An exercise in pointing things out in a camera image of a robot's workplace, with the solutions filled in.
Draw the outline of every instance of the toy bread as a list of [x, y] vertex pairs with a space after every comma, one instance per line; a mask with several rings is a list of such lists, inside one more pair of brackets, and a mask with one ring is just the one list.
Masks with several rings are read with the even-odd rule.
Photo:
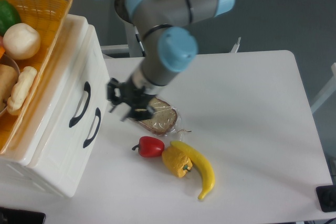
[[11, 96], [13, 86], [18, 78], [14, 68], [0, 64], [0, 111], [6, 107], [6, 102]]
[[155, 108], [152, 119], [139, 121], [139, 124], [155, 135], [165, 135], [175, 125], [177, 112], [167, 102], [153, 98], [149, 105]]
[[28, 95], [28, 91], [33, 84], [37, 70], [33, 67], [25, 67], [19, 75], [17, 83], [12, 88], [11, 96], [7, 101], [7, 111], [11, 115], [19, 115], [21, 107]]

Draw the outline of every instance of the pepper stem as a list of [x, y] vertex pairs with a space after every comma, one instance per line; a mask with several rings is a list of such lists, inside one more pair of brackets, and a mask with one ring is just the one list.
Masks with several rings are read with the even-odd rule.
[[139, 144], [137, 144], [135, 147], [133, 147], [132, 150], [135, 151], [136, 148], [139, 148]]

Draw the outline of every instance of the bread roll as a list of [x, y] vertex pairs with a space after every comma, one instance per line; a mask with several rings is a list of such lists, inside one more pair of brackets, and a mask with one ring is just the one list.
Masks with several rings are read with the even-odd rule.
[[18, 74], [14, 68], [0, 64], [0, 111], [6, 107], [11, 91], [17, 82]]
[[12, 88], [11, 96], [7, 101], [7, 111], [11, 115], [19, 115], [23, 102], [25, 101], [28, 91], [32, 86], [37, 70], [33, 67], [25, 67], [20, 74], [17, 84]]

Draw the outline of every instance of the orange basket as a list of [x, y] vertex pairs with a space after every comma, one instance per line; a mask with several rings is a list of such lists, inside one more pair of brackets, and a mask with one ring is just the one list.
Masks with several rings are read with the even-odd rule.
[[32, 66], [37, 76], [22, 106], [19, 116], [6, 113], [0, 118], [0, 154], [6, 150], [10, 140], [18, 130], [25, 112], [31, 102], [37, 86], [43, 76], [57, 37], [69, 12], [72, 0], [7, 0], [15, 6], [23, 23], [37, 30], [41, 36], [41, 47], [38, 53], [26, 60], [17, 60], [20, 70]]

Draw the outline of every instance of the white drawer unit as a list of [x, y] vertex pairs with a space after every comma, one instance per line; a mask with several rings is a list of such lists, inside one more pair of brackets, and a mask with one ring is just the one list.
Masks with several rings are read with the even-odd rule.
[[72, 197], [107, 106], [109, 75], [97, 34], [68, 15], [18, 134], [0, 156], [0, 182]]

